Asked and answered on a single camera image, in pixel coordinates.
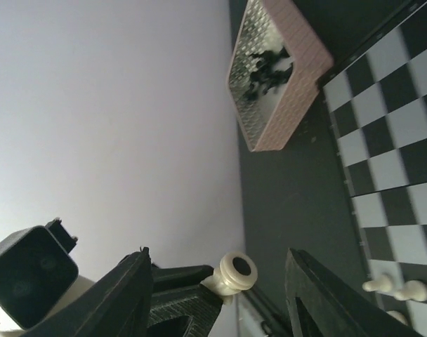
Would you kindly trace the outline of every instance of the white cylindrical object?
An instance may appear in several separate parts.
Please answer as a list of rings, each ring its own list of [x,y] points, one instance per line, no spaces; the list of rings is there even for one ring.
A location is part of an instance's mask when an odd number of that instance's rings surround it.
[[[399,322],[403,323],[404,325],[409,325],[407,322],[407,319],[403,314],[401,314],[399,311],[387,311],[387,314],[389,314],[391,317],[396,318]]]
[[[250,289],[257,281],[257,267],[248,255],[233,252],[226,254],[220,265],[202,284],[220,296],[226,304],[232,295]]]
[[[390,276],[382,274],[377,279],[365,282],[362,285],[363,290],[365,291],[384,291],[386,293],[393,290],[393,280]]]
[[[424,302],[427,300],[427,286],[420,281],[408,281],[405,282],[404,288],[396,291],[393,295],[397,300]]]

